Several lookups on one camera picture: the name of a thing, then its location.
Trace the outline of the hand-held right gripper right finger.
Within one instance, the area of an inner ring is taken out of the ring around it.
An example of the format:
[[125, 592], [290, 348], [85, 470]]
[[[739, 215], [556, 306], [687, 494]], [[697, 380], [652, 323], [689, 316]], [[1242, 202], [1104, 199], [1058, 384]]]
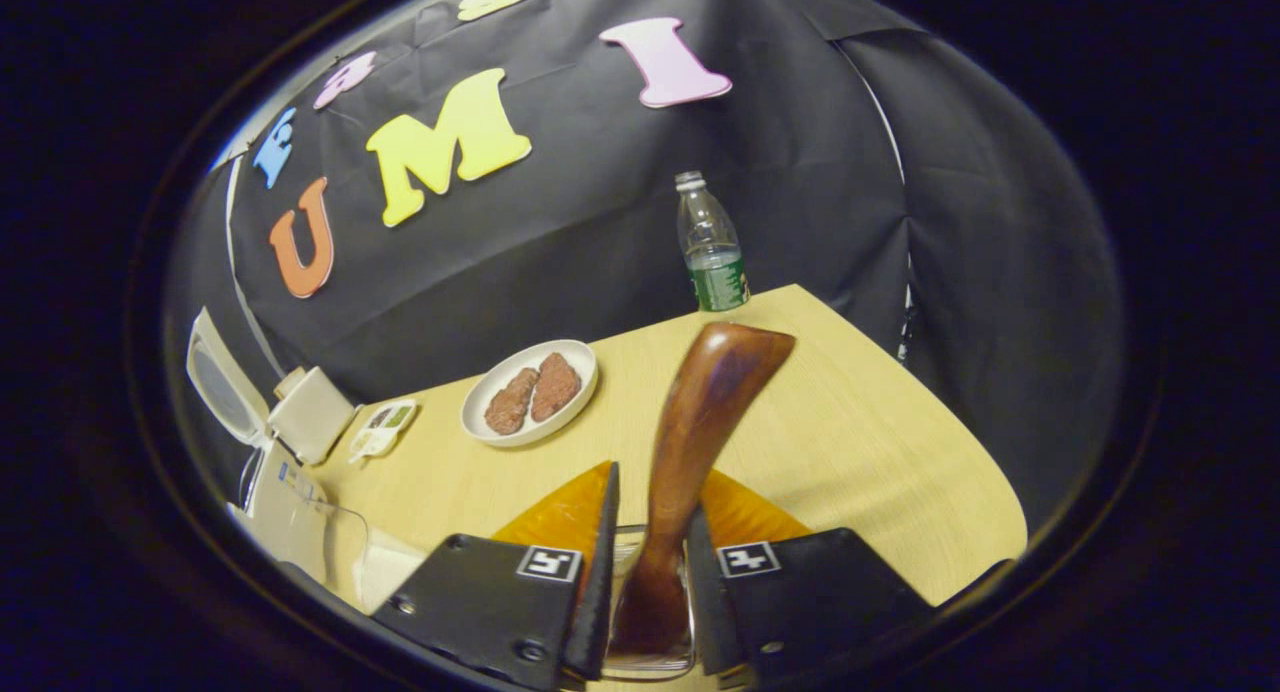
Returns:
[[695, 645], [722, 689], [778, 689], [864, 664], [934, 614], [858, 533], [812, 531], [719, 469], [686, 562]]

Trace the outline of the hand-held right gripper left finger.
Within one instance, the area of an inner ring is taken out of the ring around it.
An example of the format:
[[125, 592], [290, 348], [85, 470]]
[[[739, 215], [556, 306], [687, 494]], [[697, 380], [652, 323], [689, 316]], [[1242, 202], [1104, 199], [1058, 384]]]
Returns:
[[372, 618], [471, 673], [581, 691], [604, 666], [618, 508], [604, 460], [539, 501], [532, 544], [451, 533]]

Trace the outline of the green label water bottle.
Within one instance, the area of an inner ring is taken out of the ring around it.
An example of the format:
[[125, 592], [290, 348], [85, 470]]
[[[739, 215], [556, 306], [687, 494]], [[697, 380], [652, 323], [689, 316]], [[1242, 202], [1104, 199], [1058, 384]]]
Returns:
[[700, 171], [675, 177], [677, 237], [699, 310], [728, 312], [750, 301], [736, 228]]

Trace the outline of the brown wooden spoon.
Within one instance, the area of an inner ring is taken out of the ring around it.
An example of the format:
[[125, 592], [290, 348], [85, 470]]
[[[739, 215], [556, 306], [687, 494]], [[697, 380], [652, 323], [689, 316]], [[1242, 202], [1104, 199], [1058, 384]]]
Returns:
[[620, 591], [611, 651], [664, 656], [680, 646], [689, 596], [684, 546], [710, 469], [730, 437], [792, 354], [796, 336], [714, 322], [701, 327], [660, 411], [646, 492], [646, 530]]

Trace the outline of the white toaster with bread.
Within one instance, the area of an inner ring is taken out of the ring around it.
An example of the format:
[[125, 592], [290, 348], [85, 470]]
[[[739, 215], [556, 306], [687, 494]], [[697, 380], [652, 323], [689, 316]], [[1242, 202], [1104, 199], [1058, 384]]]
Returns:
[[276, 404], [268, 414], [271, 432], [305, 466], [328, 459], [357, 411], [323, 368], [293, 368], [274, 390]]

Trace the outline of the white rice cooker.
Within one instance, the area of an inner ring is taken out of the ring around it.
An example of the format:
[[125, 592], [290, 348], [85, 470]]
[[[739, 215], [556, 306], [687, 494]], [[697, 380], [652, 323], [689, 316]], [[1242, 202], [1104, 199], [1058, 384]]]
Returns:
[[206, 308], [193, 318], [186, 368], [206, 409], [225, 432], [253, 450], [244, 501], [230, 504], [233, 518], [275, 560], [326, 582], [325, 492], [269, 426], [266, 400], [230, 354]]

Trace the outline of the brown meat piece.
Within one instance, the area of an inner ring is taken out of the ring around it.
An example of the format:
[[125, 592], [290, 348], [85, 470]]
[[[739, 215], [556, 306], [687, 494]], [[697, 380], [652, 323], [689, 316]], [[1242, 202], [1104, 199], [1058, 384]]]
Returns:
[[539, 379], [539, 370], [521, 368], [506, 388], [492, 397], [484, 414], [486, 427], [492, 432], [509, 436], [521, 431]]
[[549, 420], [581, 390], [581, 379], [561, 353], [552, 353], [541, 361], [539, 379], [530, 402], [530, 417], [536, 423]]

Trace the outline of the black backdrop cloth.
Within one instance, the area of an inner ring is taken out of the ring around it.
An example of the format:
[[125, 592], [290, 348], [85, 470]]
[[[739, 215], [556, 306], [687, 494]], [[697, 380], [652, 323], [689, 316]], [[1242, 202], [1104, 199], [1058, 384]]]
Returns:
[[1105, 445], [1120, 281], [1068, 153], [873, 0], [416, 0], [357, 33], [193, 196], [163, 333], [210, 313], [259, 391], [355, 400], [695, 308], [675, 177], [754, 295], [800, 285], [986, 446], [1038, 532]]

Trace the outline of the small white divided dish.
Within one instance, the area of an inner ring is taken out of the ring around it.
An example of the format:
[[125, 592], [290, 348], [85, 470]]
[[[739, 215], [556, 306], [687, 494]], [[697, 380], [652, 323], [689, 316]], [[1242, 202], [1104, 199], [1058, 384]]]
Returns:
[[348, 464], [387, 455], [397, 445], [402, 434], [411, 426], [419, 408], [417, 402], [411, 399], [384, 402], [357, 429], [355, 437], [349, 443]]

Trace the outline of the metal wire chopstick holder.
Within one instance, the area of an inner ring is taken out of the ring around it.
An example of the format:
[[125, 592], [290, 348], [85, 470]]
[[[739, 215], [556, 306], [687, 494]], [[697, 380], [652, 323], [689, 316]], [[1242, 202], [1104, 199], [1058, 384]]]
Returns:
[[586, 683], [585, 692], [650, 692], [659, 686], [675, 683], [695, 672], [699, 652], [695, 645], [695, 619], [692, 611], [692, 592], [689, 587], [689, 574], [684, 562], [677, 563], [677, 577], [685, 595], [684, 638], [673, 649], [662, 655], [623, 656], [614, 651], [614, 619], [617, 608], [634, 565], [632, 556], [643, 546], [645, 524], [620, 524], [614, 533], [613, 573], [611, 577], [609, 636], [605, 645], [605, 659], [602, 678]]

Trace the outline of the white round plate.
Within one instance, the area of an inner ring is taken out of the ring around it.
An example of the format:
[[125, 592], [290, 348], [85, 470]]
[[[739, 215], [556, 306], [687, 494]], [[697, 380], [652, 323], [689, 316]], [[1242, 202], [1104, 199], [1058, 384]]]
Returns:
[[[492, 429], [485, 420], [490, 402], [503, 388], [518, 376], [522, 368], [539, 368], [549, 356], [562, 356], [564, 363], [577, 374], [580, 390], [571, 400], [562, 405], [562, 409], [549, 414], [547, 420], [532, 420], [532, 409], [527, 408], [524, 422], [512, 434], [499, 434]], [[571, 338], [558, 338], [558, 340], [543, 342], [517, 350], [507, 359], [499, 361], [489, 372], [484, 374], [465, 397], [460, 411], [462, 427], [470, 436], [480, 443], [486, 443], [498, 449], [517, 449], [539, 443], [544, 437], [558, 434], [561, 429], [568, 426], [579, 417], [581, 411], [593, 400], [599, 381], [599, 365], [595, 350], [585, 342], [571, 340]]]

